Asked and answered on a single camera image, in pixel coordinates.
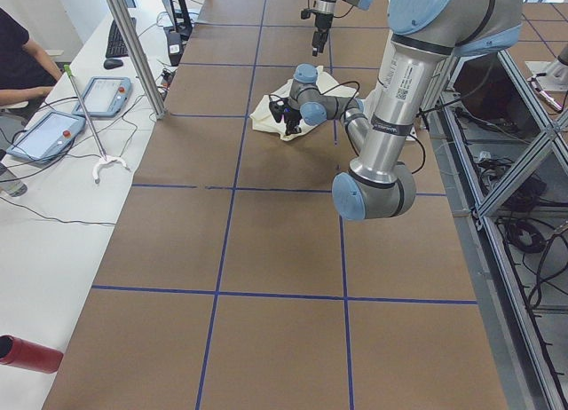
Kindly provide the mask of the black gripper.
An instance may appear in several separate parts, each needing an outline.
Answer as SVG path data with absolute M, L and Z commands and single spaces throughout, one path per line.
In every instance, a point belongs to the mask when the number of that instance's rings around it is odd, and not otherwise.
M 327 12 L 315 12 L 315 27 L 317 30 L 312 36 L 312 56 L 317 57 L 325 50 L 328 39 L 328 31 L 332 27 L 333 14 Z
M 285 106 L 285 135 L 291 136 L 296 135 L 301 132 L 300 122 L 302 116 L 299 110 L 295 109 L 290 105 L 289 98 L 286 98 Z

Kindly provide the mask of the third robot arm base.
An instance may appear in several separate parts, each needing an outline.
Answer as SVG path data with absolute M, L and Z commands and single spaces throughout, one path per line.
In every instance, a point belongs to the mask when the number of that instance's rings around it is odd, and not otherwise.
M 527 79 L 538 93 L 567 90 L 567 46 L 553 61 L 526 61 L 531 72 Z

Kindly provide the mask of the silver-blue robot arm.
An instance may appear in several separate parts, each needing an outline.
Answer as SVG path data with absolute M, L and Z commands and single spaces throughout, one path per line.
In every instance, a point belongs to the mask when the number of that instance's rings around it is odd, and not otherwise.
M 329 31 L 335 18 L 335 7 L 338 0 L 315 0 L 315 2 L 303 10 L 303 18 L 308 19 L 312 14 L 315 16 L 314 26 L 316 30 L 312 37 L 312 55 L 317 57 L 325 49 Z M 367 11 L 374 0 L 341 0 L 360 10 Z
M 439 62 L 454 55 L 486 55 L 514 45 L 520 36 L 523 0 L 390 0 L 392 51 L 384 53 L 383 80 L 371 116 L 354 97 L 323 94 L 316 68 L 296 68 L 283 115 L 317 126 L 338 120 L 358 156 L 334 178 L 332 195 L 349 220 L 396 217 L 414 203 L 413 174 L 399 160 L 414 118 Z

